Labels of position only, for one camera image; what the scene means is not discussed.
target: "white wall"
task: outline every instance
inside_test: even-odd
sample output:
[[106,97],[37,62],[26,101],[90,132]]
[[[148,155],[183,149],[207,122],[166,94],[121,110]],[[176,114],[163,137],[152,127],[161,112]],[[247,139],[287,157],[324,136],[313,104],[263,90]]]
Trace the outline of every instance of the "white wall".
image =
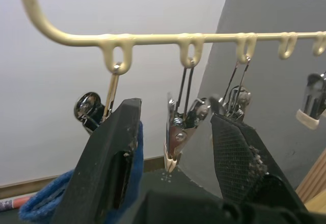
[[[50,21],[73,34],[214,33],[225,0],[40,0]],[[88,134],[73,116],[77,98],[102,100],[110,74],[98,48],[66,47],[42,36],[20,0],[0,0],[0,185],[73,168]],[[194,72],[196,96],[211,45]],[[116,52],[116,59],[121,59]],[[177,97],[182,67],[176,45],[136,46],[120,77],[115,108],[143,99],[145,157],[162,155],[166,94]]]

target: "dark floor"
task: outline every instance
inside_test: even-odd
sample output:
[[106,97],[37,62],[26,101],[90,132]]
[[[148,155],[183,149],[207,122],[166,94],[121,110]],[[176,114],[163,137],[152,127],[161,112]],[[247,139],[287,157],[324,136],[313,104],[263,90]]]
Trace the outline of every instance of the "dark floor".
[[[175,193],[191,193],[192,195],[204,195],[209,198],[216,199],[202,187],[195,184],[189,179],[181,170],[175,169],[172,173],[167,174],[165,170],[157,170],[154,172],[144,173],[141,182],[141,194],[136,203],[124,214],[119,223],[131,223],[133,217],[143,200],[144,196],[149,190],[169,191]],[[17,209],[0,213],[1,224],[17,224],[25,223],[19,221],[17,216]]]

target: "baseboard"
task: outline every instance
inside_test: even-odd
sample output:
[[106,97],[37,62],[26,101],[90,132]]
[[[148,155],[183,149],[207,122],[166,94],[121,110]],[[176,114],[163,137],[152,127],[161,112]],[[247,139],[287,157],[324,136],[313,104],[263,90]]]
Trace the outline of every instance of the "baseboard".
[[[144,172],[152,172],[163,168],[164,168],[163,156],[144,160]],[[44,186],[46,186],[48,183],[50,183],[57,177],[58,176],[39,178],[31,181],[25,181],[16,184],[0,186],[0,200],[23,195],[23,194],[28,194],[32,192],[38,192]]]

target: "hanger loop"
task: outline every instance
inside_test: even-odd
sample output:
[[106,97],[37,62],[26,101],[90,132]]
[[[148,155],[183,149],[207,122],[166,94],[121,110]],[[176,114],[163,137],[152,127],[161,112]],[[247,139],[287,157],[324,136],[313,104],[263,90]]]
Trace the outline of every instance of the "hanger loop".
[[[112,38],[105,38],[99,41],[99,47],[102,49],[104,54],[104,61],[107,69],[115,75],[123,75],[131,67],[132,61],[132,47],[134,46],[134,41],[129,37],[130,34],[119,35],[120,38],[116,38],[115,35],[105,35],[111,36]],[[116,47],[121,47],[123,52],[123,62],[115,62],[113,57],[113,50]]]
[[240,64],[246,64],[248,58],[251,59],[255,52],[257,41],[256,33],[238,33],[236,39],[236,57]]
[[326,47],[326,32],[317,32],[316,41],[312,46],[312,52],[315,56],[320,56]]
[[279,58],[282,60],[288,59],[294,51],[297,41],[297,33],[295,32],[282,32],[281,44],[279,46]]
[[[177,41],[180,47],[180,61],[184,68],[190,69],[198,65],[203,52],[204,36],[201,33],[196,33],[194,36],[189,36],[187,33],[180,34]],[[195,54],[193,57],[189,57],[189,46],[193,45],[195,48]]]

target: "blue cloth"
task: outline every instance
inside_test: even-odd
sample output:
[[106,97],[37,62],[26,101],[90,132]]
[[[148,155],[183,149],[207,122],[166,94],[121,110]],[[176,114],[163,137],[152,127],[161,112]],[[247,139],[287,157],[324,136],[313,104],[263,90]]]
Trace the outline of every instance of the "blue cloth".
[[[107,213],[105,224],[116,223],[123,213],[134,203],[138,197],[139,184],[143,173],[144,154],[143,154],[143,124],[140,122],[138,130],[138,147],[134,156],[134,163],[131,169],[129,184],[126,191],[124,202],[117,210]],[[59,205],[63,193],[73,175],[74,170],[62,174],[46,187],[40,190],[35,196],[31,197],[19,210],[21,220],[47,224]]]

